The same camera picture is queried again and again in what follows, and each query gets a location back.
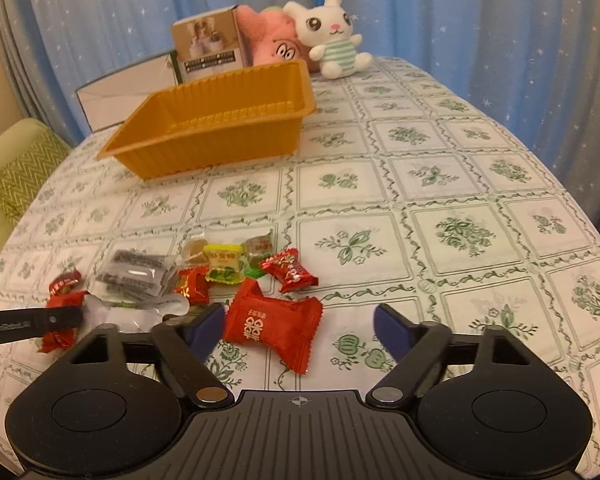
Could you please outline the small red candy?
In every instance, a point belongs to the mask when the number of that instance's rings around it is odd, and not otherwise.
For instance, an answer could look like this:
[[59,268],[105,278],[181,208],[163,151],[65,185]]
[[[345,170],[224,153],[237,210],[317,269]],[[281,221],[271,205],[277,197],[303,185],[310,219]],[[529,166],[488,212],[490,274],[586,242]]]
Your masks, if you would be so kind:
[[207,282],[208,266],[190,266],[178,270],[174,285],[174,294],[186,298],[191,306],[208,304],[209,283]]

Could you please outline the yellow candy packet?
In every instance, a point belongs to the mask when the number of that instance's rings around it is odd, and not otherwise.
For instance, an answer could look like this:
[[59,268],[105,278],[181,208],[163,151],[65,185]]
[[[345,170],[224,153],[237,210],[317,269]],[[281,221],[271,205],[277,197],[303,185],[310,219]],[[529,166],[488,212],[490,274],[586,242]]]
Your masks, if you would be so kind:
[[236,244],[208,244],[204,246],[208,260],[206,280],[211,283],[236,285],[244,278],[244,248]]

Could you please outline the clear dark snack packet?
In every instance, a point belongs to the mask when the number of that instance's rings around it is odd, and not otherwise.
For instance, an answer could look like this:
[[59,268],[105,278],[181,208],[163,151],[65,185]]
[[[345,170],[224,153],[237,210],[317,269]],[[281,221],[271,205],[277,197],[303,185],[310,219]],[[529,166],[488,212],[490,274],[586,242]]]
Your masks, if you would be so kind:
[[148,255],[118,249],[95,275],[110,292],[137,300],[149,300],[166,294],[176,269],[175,256]]

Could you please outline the clear brown candy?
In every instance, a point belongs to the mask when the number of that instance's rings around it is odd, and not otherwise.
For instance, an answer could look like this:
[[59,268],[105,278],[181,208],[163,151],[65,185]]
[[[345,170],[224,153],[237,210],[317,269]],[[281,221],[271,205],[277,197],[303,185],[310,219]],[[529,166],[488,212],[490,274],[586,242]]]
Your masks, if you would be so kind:
[[204,236],[192,237],[188,240],[182,251],[182,261],[186,266],[203,266],[208,262],[208,257],[204,248],[208,245],[208,240]]

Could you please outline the large red candy packet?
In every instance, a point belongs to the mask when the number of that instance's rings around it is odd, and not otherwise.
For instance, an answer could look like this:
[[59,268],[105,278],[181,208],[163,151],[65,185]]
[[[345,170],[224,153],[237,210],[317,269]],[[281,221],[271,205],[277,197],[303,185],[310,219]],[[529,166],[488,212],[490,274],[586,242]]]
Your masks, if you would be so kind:
[[309,368],[313,339],[323,315],[320,300],[267,297],[246,278],[225,315],[223,339],[232,344],[263,344],[298,375]]

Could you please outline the clear green jelly candy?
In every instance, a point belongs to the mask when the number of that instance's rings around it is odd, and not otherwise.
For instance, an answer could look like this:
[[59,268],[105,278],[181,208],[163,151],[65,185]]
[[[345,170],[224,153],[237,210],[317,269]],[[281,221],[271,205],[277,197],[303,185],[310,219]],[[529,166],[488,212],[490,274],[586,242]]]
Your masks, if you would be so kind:
[[265,276],[261,262],[274,254],[273,231],[247,238],[242,247],[246,258],[245,276],[254,280]]

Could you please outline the white green snack pouch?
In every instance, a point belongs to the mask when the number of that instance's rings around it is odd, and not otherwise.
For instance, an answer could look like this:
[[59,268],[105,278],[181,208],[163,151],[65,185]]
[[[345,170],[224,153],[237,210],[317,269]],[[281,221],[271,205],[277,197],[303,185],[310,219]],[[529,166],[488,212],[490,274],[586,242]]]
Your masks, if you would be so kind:
[[122,304],[86,295],[83,300],[85,333],[102,324],[114,324],[121,333],[148,333],[166,316],[183,316],[189,311],[189,301],[179,294],[141,301],[138,304]]

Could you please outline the green zigzag cushion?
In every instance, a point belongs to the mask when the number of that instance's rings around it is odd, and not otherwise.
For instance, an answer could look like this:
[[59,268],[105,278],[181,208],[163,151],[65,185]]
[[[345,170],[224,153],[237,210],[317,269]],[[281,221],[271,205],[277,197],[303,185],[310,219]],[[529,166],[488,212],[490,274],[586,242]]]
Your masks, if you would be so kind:
[[55,133],[44,132],[12,162],[0,168],[0,208],[15,226],[46,180],[69,155]]

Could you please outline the green floral tablecloth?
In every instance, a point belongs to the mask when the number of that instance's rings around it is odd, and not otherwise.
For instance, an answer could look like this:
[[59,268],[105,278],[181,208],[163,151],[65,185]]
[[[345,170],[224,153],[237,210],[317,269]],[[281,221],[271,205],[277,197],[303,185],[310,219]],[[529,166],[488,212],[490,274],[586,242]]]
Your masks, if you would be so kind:
[[117,250],[175,255],[196,233],[271,233],[318,278],[324,314],[309,370],[222,342],[230,390],[358,389],[393,368],[378,304],[460,334],[499,325],[585,400],[579,470],[600,473],[600,234],[524,144],[410,63],[378,58],[313,84],[316,112],[290,157],[144,181],[89,136],[50,177],[0,255],[0,310],[44,304],[52,279],[91,280]]

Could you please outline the orange plastic tray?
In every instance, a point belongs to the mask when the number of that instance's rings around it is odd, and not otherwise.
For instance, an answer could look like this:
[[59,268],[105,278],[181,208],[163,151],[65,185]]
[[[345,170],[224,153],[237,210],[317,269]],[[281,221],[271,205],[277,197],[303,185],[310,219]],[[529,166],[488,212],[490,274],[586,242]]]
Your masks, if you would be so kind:
[[105,143],[143,180],[291,155],[316,112],[302,60],[233,70],[151,93]]

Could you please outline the white flat box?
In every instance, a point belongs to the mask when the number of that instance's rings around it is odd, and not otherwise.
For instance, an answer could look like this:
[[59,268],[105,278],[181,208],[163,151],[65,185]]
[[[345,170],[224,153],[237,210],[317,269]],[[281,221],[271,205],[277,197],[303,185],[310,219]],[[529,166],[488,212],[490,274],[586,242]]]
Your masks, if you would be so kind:
[[181,82],[175,52],[143,58],[76,89],[91,132],[120,125],[151,93],[169,89]]

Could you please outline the brown product box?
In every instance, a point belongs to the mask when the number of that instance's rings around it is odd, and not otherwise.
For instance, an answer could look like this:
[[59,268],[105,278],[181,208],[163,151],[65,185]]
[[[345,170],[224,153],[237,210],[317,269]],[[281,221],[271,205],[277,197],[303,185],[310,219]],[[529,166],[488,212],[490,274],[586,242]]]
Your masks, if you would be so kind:
[[237,18],[237,6],[176,21],[171,35],[182,81],[189,82],[248,66]]

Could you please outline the pink star plush toy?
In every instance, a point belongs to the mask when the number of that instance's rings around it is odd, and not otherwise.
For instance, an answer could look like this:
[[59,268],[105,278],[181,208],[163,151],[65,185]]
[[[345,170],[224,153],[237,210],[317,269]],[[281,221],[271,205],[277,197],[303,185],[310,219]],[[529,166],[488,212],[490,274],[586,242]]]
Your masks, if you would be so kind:
[[241,4],[235,9],[237,26],[246,40],[252,66],[291,60],[303,60],[310,73],[317,73],[317,62],[309,57],[309,48],[298,39],[294,20],[273,6],[256,12]]

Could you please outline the white bunny plush toy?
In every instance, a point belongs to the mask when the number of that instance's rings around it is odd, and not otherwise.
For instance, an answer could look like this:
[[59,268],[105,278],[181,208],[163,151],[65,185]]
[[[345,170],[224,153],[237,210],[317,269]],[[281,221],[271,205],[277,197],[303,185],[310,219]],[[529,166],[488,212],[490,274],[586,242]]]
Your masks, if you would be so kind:
[[367,70],[373,55],[358,52],[363,37],[353,32],[352,21],[341,6],[342,0],[324,0],[321,6],[306,8],[294,1],[283,11],[294,20],[300,42],[309,48],[309,58],[320,66],[326,79],[339,79]]

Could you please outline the blue star curtain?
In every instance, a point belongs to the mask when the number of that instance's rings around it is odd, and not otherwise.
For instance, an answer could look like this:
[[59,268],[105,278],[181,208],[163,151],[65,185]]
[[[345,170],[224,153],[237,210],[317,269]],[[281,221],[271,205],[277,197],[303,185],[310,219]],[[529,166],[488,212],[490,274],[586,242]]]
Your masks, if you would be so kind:
[[[180,18],[288,1],[0,0],[1,58],[24,112],[75,144],[81,84],[166,50]],[[367,51],[405,58],[509,128],[600,228],[600,0],[342,1]]]

